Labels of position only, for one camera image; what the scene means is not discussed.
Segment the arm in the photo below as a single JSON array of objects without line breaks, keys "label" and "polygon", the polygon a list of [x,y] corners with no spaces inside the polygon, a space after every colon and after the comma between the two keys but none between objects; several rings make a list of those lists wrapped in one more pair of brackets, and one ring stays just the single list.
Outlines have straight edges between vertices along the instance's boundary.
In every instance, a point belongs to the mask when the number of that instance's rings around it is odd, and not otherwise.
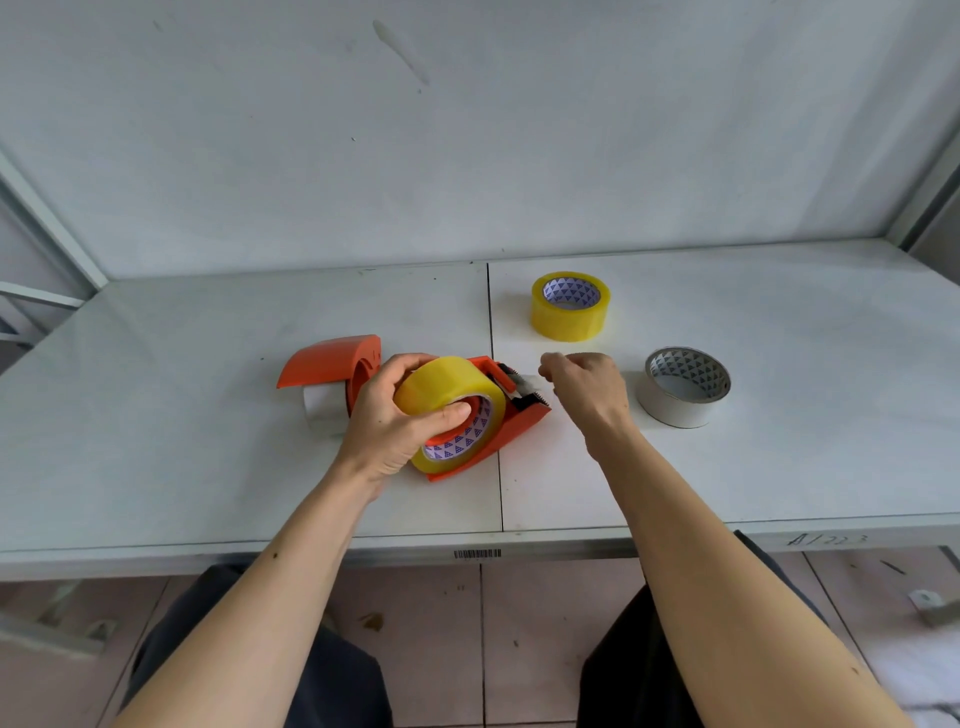
[{"label": "arm", "polygon": [[364,508],[427,439],[469,414],[462,402],[420,417],[397,409],[396,387],[432,358],[395,356],[367,383],[324,479],[114,728],[283,725]]},{"label": "arm", "polygon": [[907,728],[827,627],[644,439],[604,354],[540,373],[584,433],[627,518],[674,660],[708,728]]}]

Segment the table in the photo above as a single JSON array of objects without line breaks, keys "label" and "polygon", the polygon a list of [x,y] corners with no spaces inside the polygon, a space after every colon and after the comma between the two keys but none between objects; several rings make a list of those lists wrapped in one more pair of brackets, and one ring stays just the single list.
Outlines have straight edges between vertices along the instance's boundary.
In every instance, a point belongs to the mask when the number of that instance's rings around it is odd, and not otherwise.
[{"label": "table", "polygon": [[[595,340],[543,339],[530,284],[612,290]],[[315,341],[378,333],[384,354],[716,356],[718,419],[635,420],[731,527],[770,550],[960,541],[960,288],[883,240],[111,283],[0,377],[0,579],[199,571],[250,558],[323,474],[299,392]],[[394,479],[348,563],[632,552],[559,407],[466,473]]]}]

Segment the leg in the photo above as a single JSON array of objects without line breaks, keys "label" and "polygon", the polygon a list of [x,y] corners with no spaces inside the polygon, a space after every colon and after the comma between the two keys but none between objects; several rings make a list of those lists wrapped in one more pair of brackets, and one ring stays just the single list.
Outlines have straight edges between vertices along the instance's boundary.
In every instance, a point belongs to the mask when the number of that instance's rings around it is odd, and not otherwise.
[{"label": "leg", "polygon": [[[124,705],[173,654],[242,570],[212,567],[170,608],[140,647]],[[390,728],[393,718],[376,660],[326,628],[310,649],[287,728]]]},{"label": "leg", "polygon": [[[823,615],[750,539],[737,538],[820,619]],[[577,728],[703,728],[670,652],[649,587],[643,587],[584,663]]]}]

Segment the tape roll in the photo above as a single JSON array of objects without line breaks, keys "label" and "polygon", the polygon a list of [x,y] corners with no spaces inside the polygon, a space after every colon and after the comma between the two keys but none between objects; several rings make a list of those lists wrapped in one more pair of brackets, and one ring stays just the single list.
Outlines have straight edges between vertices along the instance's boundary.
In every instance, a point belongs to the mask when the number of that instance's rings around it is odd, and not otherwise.
[{"label": "tape roll", "polygon": [[431,440],[411,462],[422,473],[447,473],[468,462],[500,429],[507,406],[503,390],[459,356],[442,356],[410,374],[394,402],[408,415],[422,415],[454,401],[476,398],[476,410],[442,442]]},{"label": "tape roll", "polygon": [[303,387],[303,413],[310,430],[322,437],[339,437],[347,432],[347,383],[310,384]]},{"label": "tape roll", "polygon": [[610,289],[586,273],[559,271],[537,279],[531,289],[530,323],[555,341],[584,341],[600,333]]},{"label": "tape roll", "polygon": [[708,353],[668,347],[647,357],[636,382],[636,400],[665,425],[701,427],[716,414],[730,387],[726,367]]}]

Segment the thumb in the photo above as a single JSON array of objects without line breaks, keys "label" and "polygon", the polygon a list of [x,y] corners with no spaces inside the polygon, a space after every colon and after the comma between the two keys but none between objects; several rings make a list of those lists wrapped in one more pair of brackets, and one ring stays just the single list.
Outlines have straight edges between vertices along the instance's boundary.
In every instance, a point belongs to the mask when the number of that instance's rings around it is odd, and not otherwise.
[{"label": "thumb", "polygon": [[443,409],[427,412],[414,418],[417,423],[418,439],[426,441],[441,432],[461,425],[470,414],[470,405],[464,401],[455,401]]}]

